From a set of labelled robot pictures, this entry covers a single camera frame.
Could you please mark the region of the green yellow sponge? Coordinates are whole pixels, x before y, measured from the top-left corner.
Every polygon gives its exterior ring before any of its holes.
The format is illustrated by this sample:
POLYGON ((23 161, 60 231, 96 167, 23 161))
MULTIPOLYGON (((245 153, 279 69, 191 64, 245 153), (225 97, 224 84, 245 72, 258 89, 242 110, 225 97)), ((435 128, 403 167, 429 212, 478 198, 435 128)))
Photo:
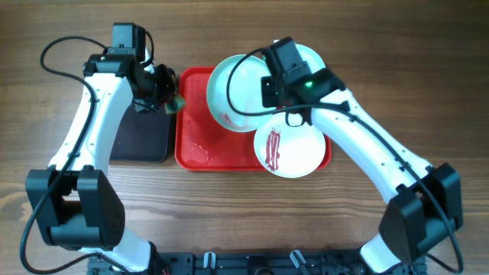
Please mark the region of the green yellow sponge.
POLYGON ((165 113, 168 115, 175 114, 182 110, 185 104, 186 100, 180 94, 170 95, 164 103, 165 113))

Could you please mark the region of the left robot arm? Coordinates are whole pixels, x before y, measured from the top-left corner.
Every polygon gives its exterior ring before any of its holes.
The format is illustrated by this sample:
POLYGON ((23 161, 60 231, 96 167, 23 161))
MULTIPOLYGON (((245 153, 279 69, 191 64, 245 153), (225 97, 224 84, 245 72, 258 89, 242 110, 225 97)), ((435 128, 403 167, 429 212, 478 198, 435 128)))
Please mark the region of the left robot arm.
POLYGON ((108 181, 108 164, 121 120, 132 104, 157 106, 176 98, 175 72, 133 55, 94 54, 79 81, 84 94, 64 144, 44 170, 31 170, 25 185, 33 212, 21 237, 20 259, 28 263, 34 225, 44 242, 82 256, 50 269, 65 270, 95 257, 123 274, 162 274, 155 245, 125 225, 125 208, 108 181))

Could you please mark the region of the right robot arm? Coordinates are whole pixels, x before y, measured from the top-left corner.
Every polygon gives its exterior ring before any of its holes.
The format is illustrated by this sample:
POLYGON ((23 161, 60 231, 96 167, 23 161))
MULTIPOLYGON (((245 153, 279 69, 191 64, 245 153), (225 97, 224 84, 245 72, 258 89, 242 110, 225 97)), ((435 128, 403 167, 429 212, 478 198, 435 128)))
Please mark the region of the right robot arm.
POLYGON ((263 102, 330 137, 366 173, 387 208, 378 233, 360 249, 375 273, 428 257, 451 273, 464 261, 455 236, 463 225, 461 179, 448 163, 434 167, 384 130, 330 70, 261 80, 263 102))

